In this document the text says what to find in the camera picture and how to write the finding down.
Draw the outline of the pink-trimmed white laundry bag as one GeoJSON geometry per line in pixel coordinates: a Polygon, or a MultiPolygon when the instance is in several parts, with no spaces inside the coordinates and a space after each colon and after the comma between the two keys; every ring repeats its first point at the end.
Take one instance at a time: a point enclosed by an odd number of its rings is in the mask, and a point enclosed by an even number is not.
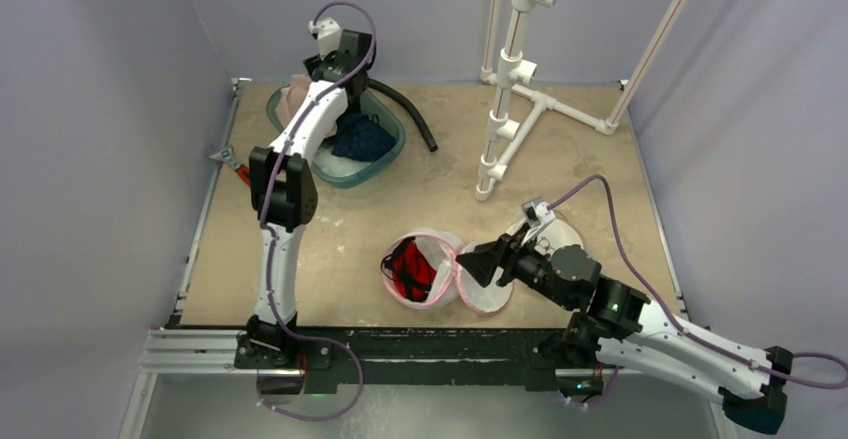
{"type": "Polygon", "coordinates": [[[481,287],[474,281],[471,275],[457,263],[456,257],[477,244],[466,243],[457,235],[447,231],[427,227],[414,228],[396,239],[385,251],[383,258],[406,237],[416,239],[419,249],[436,270],[436,277],[427,300],[423,303],[415,303],[399,295],[390,280],[383,275],[380,267],[384,287],[405,307],[415,310],[432,310],[459,300],[476,314],[491,315],[504,309],[512,298],[511,285],[497,287],[492,284],[481,287]]]}

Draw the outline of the red and black bra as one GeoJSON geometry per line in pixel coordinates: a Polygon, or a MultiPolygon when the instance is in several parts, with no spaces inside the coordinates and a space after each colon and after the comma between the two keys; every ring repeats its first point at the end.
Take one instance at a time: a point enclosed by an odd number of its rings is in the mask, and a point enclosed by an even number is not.
{"type": "Polygon", "coordinates": [[[414,237],[402,239],[382,259],[380,267],[402,298],[415,303],[427,300],[436,270],[423,255],[414,237]]]}

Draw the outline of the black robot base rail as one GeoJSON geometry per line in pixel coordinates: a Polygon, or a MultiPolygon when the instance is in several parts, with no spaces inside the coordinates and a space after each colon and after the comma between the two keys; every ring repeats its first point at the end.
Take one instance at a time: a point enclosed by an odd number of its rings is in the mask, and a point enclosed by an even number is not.
{"type": "Polygon", "coordinates": [[[288,375],[307,394],[342,384],[521,386],[556,391],[588,376],[595,360],[570,352],[562,329],[299,327],[262,325],[237,337],[234,366],[288,375]]]}

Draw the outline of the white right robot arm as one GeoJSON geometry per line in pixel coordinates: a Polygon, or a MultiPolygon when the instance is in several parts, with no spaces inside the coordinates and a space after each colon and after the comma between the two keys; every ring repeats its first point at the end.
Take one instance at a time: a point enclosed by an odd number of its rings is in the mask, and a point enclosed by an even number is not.
{"type": "Polygon", "coordinates": [[[539,345],[539,351],[552,350],[579,367],[602,363],[640,371],[700,393],[741,427],[767,435],[779,431],[788,404],[786,381],[766,370],[790,372],[790,351],[721,339],[606,276],[580,245],[542,252],[525,235],[524,228],[504,233],[456,260],[481,286],[517,280],[570,312],[562,337],[539,345]]]}

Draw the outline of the pale pink bra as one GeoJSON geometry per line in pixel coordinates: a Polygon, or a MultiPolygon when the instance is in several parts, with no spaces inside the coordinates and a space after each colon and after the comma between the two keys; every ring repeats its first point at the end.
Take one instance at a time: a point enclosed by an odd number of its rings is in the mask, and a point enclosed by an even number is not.
{"type": "Polygon", "coordinates": [[[283,128],[297,116],[312,80],[307,74],[291,76],[289,83],[280,90],[280,100],[276,107],[277,117],[283,128]]]}

